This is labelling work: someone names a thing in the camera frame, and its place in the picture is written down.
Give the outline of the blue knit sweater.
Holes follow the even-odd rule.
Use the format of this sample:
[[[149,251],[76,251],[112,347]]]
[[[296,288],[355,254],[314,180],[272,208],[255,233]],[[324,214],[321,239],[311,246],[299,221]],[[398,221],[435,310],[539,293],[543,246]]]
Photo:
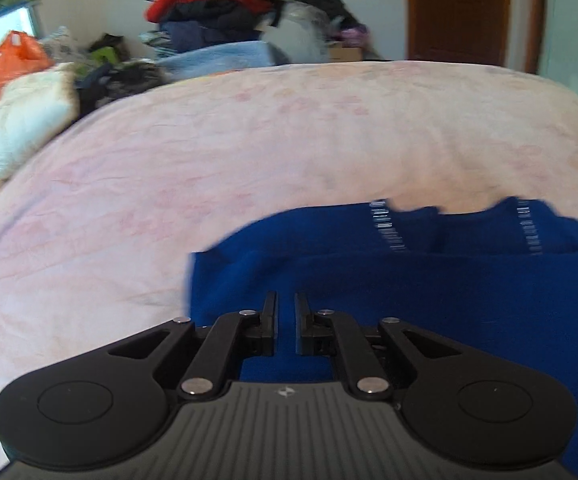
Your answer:
[[[325,382],[295,351],[295,296],[370,326],[394,316],[550,375],[578,402],[578,220],[508,197],[472,214],[369,204],[300,208],[254,222],[193,258],[193,321],[279,299],[275,356],[250,382]],[[578,426],[562,459],[578,476]]]

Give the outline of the dark clothes pile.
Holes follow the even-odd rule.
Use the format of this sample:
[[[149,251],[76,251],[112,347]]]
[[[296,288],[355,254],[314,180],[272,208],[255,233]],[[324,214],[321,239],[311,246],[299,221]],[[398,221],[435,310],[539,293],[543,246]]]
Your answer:
[[[291,63],[361,61],[370,33],[342,0],[146,0],[140,36],[161,58],[262,40]]]

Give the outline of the pink floral bed sheet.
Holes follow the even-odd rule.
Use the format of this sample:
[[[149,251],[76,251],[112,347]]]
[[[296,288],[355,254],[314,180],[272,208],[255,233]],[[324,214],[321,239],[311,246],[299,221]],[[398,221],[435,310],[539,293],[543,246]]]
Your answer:
[[[106,105],[0,189],[0,390],[183,314],[191,254],[252,221],[507,196],[578,219],[578,96],[506,68],[287,65]]]

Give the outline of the white quilted pillow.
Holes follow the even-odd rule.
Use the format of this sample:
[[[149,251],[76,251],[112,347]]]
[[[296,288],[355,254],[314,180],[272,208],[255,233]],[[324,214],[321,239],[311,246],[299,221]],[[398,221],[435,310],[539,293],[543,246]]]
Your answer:
[[[2,88],[0,188],[80,115],[75,79],[75,65],[61,63]]]

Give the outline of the black leopard print garment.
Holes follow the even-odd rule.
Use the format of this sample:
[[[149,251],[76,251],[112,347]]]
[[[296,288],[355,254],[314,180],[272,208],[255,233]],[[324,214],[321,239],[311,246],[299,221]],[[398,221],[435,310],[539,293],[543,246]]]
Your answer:
[[[76,80],[75,89],[80,100],[82,119],[99,107],[114,101],[137,96],[165,84],[165,76],[158,64],[137,60],[112,65],[104,63],[86,76]]]

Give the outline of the orange plastic bag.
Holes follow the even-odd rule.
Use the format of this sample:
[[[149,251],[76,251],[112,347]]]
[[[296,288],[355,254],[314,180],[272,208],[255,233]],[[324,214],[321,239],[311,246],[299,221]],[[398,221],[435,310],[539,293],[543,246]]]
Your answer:
[[[9,32],[0,44],[0,92],[16,78],[54,65],[40,43],[25,32]]]

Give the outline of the light blue folded blanket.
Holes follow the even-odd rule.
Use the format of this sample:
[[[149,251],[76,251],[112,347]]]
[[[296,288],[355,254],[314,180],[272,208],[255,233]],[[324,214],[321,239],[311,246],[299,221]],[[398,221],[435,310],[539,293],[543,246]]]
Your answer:
[[[210,76],[234,70],[282,66],[289,58],[265,41],[243,41],[219,44],[185,53],[178,53],[157,62],[169,81]]]

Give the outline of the brown wooden door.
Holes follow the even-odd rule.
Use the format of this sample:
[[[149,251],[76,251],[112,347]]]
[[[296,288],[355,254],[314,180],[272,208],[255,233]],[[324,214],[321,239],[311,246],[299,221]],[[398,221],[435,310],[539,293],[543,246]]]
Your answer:
[[[535,74],[546,0],[407,0],[407,57]]]

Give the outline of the clear plastic bag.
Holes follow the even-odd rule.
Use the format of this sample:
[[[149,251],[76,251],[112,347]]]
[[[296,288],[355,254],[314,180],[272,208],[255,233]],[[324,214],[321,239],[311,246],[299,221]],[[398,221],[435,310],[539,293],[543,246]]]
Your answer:
[[[286,2],[279,19],[270,22],[261,39],[292,64],[321,64],[329,61],[327,14],[316,6]]]

